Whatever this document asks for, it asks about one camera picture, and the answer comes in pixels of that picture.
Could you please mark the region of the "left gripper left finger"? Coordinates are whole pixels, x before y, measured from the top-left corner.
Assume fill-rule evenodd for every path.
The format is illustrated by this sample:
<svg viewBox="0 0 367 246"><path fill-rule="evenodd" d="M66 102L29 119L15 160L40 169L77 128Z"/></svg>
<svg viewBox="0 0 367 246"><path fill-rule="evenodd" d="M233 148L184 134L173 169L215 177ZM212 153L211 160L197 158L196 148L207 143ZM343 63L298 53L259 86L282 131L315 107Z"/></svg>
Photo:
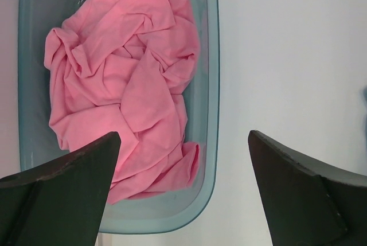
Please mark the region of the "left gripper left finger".
<svg viewBox="0 0 367 246"><path fill-rule="evenodd" d="M1 245L94 245L120 149L109 132L1 178Z"/></svg>

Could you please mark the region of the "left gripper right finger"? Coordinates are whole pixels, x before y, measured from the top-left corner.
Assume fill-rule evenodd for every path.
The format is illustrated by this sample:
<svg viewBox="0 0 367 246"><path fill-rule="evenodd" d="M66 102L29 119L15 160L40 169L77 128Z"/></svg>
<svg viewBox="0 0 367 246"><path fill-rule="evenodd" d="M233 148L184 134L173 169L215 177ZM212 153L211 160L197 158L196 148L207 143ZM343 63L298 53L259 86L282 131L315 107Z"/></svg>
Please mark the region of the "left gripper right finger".
<svg viewBox="0 0 367 246"><path fill-rule="evenodd" d="M366 176L257 130L248 145L273 245L366 245Z"/></svg>

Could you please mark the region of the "teal t shirt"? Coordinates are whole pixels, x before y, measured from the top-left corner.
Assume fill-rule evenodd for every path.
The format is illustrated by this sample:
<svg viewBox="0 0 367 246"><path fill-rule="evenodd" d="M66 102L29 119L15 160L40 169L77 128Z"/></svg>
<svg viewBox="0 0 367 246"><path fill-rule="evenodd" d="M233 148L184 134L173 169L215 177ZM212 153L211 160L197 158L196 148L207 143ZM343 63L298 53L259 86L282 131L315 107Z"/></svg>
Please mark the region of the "teal t shirt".
<svg viewBox="0 0 367 246"><path fill-rule="evenodd" d="M366 135L366 101L367 101L367 87L364 86L360 93L362 102L362 119L363 119L363 131Z"/></svg>

